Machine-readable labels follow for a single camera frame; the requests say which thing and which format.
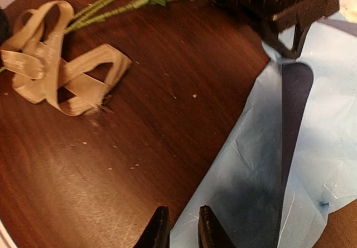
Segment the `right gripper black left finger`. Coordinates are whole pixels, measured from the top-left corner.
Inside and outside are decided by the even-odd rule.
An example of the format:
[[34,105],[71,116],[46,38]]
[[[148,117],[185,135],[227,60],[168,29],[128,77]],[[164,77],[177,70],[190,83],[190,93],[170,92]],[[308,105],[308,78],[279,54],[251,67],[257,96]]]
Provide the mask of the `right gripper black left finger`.
[[156,208],[133,248],[169,248],[170,214],[167,206]]

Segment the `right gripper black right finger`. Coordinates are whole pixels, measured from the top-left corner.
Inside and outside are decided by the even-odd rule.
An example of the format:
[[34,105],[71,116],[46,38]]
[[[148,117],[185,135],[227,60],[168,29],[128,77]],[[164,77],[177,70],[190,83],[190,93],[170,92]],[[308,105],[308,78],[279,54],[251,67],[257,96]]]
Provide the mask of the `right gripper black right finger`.
[[199,248],[236,248],[210,206],[201,206],[198,222]]

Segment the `blue wrapping paper sheet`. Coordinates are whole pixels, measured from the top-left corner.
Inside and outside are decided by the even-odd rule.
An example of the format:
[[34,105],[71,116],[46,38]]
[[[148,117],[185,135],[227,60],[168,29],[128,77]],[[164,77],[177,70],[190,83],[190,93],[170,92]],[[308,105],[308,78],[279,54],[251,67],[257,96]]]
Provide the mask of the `blue wrapping paper sheet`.
[[315,22],[301,56],[270,57],[235,127],[171,231],[198,247],[212,208],[236,247],[313,247],[356,199],[356,24]]

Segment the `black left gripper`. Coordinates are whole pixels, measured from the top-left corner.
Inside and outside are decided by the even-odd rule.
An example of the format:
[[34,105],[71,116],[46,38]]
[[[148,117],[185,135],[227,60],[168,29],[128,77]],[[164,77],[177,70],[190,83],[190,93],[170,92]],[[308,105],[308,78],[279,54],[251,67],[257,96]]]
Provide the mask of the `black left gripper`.
[[223,5],[242,13],[263,42],[282,57],[301,56],[311,25],[340,8],[339,0],[222,0]]

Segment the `beige ribbon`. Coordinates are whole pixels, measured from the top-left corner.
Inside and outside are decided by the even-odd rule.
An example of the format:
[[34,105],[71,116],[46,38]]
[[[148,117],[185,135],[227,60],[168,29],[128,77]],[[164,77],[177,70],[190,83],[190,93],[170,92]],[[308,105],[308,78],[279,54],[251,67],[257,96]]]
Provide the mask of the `beige ribbon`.
[[51,1],[29,9],[15,33],[1,46],[4,67],[14,72],[13,89],[31,103],[46,100],[68,116],[101,107],[132,60],[109,44],[66,62],[61,57],[65,29],[74,17],[66,1]]

